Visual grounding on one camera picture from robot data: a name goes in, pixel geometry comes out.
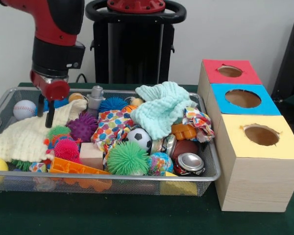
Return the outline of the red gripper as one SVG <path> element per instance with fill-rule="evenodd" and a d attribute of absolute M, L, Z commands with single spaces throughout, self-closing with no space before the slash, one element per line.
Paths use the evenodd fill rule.
<path fill-rule="evenodd" d="M 54 100 L 63 100 L 69 94 L 70 87 L 68 85 L 68 78 L 50 78 L 36 73 L 30 72 L 30 80 L 32 84 L 41 91 L 38 99 L 37 116 L 42 117 L 44 112 L 44 100 L 51 100 L 48 102 L 49 111 L 46 117 L 45 126 L 51 128 L 54 118 Z"/>

